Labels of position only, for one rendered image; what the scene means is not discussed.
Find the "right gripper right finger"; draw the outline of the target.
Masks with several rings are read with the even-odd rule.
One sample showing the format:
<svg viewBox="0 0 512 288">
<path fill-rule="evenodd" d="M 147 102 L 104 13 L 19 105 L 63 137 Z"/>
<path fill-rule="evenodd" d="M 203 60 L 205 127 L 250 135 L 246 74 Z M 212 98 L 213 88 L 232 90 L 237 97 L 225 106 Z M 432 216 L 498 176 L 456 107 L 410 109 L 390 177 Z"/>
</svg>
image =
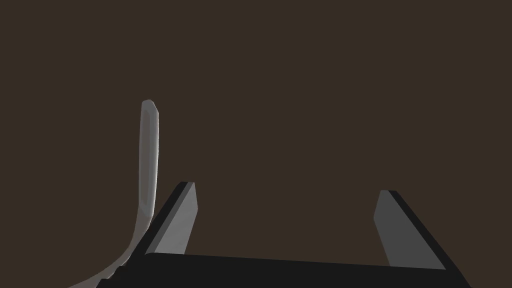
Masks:
<svg viewBox="0 0 512 288">
<path fill-rule="evenodd" d="M 380 191 L 373 222 L 390 266 L 458 269 L 397 191 Z"/>
</svg>

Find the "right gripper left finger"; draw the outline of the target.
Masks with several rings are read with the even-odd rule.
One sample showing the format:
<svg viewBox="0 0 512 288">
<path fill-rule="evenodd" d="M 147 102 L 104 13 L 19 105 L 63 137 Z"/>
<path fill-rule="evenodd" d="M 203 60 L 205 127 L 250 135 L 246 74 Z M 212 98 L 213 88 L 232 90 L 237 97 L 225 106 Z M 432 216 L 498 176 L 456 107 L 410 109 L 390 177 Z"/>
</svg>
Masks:
<svg viewBox="0 0 512 288">
<path fill-rule="evenodd" d="M 150 253 L 184 254 L 198 213 L 196 185 L 180 182 L 130 255 L 131 265 Z"/>
</svg>

